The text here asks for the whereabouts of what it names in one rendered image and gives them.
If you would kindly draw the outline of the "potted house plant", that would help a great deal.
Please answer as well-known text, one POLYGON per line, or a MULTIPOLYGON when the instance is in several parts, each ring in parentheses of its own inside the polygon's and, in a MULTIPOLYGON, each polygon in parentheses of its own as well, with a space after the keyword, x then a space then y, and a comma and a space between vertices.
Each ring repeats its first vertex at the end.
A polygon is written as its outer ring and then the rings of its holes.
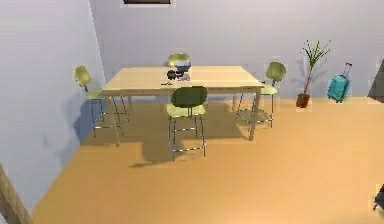
POLYGON ((305 85, 302 93, 297 95, 296 106, 298 108, 306 108, 309 103, 310 95, 308 94, 309 84, 312 78, 313 70, 315 65, 319 62, 321 58, 326 56, 330 51, 329 48, 330 41, 328 41, 324 46, 320 44, 320 41, 305 41, 305 46, 303 47, 303 51, 307 56, 308 63, 308 74, 305 80, 305 85))

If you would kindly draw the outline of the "brown wooden door frame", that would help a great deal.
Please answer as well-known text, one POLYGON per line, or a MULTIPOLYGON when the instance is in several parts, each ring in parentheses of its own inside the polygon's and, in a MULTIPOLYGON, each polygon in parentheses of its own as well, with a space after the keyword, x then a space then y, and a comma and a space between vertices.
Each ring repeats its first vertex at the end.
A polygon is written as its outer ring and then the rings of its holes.
POLYGON ((22 200, 0 163, 0 214, 7 224, 33 224, 22 200))

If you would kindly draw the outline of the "light wooden dining table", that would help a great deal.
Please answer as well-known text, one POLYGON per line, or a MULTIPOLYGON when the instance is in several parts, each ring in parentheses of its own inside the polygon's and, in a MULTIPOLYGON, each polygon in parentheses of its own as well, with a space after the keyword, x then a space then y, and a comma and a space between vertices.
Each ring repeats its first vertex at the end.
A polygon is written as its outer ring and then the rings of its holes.
POLYGON ((248 139, 254 139, 255 115, 259 112, 264 85, 241 66, 196 66, 189 69, 188 81, 169 80, 170 67, 127 67, 120 69, 102 88, 105 96, 170 95, 180 87, 203 86, 209 94, 255 93, 248 139))

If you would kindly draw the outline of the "dark framed wall picture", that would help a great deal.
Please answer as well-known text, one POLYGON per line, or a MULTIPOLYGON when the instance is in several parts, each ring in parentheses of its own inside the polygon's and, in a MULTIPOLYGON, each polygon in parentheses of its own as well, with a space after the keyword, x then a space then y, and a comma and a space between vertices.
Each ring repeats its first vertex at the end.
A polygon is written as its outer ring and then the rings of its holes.
POLYGON ((124 4, 171 4, 172 0, 123 0, 124 4))

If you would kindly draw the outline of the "green chair with metal legs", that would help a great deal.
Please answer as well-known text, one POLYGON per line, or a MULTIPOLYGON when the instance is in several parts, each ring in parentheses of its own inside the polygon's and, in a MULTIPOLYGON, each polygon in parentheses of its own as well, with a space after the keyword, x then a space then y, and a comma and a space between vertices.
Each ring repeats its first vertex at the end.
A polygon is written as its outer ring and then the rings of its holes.
POLYGON ((186 62, 189 60, 190 57, 187 53, 173 53, 168 58, 168 64, 170 67, 173 67, 176 62, 186 62))
POLYGON ((170 102, 167 104, 168 114, 168 148, 172 152, 172 160, 175 160, 175 154, 194 150, 202 150, 203 156, 206 156, 206 139, 204 135, 204 124, 202 116, 206 113, 204 103, 207 100, 208 91, 203 86, 180 87, 174 90, 170 102), (176 122, 178 118, 192 118, 194 126, 190 128, 178 129, 176 122), (202 143, 198 147, 179 148, 175 147, 176 133, 184 131, 194 131, 195 137, 200 136, 202 143))
POLYGON ((85 96, 90 103, 92 129, 94 136, 96 136, 97 129, 106 129, 105 125, 98 126, 98 120, 102 119, 102 121, 105 121, 108 113, 104 110, 104 104, 107 102, 112 102, 114 106, 112 118, 117 117, 117 123, 114 125, 114 127, 119 128, 121 134, 124 134, 124 125, 122 123, 121 116, 124 115, 126 120, 129 120, 129 113, 126 108, 124 98, 120 97, 123 110, 119 111, 114 97, 106 96, 101 88, 89 89, 88 85, 92 81, 92 76, 88 72, 85 65, 77 66, 73 71, 73 76, 77 84, 84 90, 85 96))
POLYGON ((276 88, 276 84, 280 82, 287 73, 287 68, 284 64, 272 61, 265 74, 268 79, 271 80, 271 83, 268 84, 267 81, 262 81, 264 87, 261 89, 262 96, 270 96, 271 97, 271 112, 268 113, 262 108, 259 108, 259 111, 262 113, 262 120, 257 120, 257 123, 265 123, 269 122, 270 126, 273 126, 274 121, 274 95, 278 92, 276 88))

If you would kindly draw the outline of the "grey bowl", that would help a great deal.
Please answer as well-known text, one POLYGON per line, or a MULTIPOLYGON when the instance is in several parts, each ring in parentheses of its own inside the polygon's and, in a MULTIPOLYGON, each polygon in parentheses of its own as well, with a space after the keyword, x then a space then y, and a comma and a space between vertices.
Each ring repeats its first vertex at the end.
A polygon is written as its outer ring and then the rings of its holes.
POLYGON ((174 67, 176 68, 176 72, 178 74, 184 74, 188 72, 191 67, 190 61, 179 61, 174 63, 174 67))

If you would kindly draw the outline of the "teal suitcase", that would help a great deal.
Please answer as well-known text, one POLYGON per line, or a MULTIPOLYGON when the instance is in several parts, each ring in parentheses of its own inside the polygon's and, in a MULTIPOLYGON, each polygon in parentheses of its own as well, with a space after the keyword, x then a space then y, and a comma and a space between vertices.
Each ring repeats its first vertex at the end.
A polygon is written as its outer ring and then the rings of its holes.
POLYGON ((333 99, 336 103, 342 103, 348 93, 351 79, 349 73, 351 71, 352 64, 346 63, 344 71, 332 78, 327 96, 329 99, 333 99))

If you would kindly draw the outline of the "dark grey furniture piece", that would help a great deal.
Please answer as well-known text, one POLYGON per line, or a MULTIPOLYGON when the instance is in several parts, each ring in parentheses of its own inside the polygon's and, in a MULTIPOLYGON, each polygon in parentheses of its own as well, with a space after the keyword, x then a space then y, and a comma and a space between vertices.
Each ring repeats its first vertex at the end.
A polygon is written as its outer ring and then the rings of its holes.
POLYGON ((376 101, 384 103, 384 65, 379 68, 368 96, 376 101))

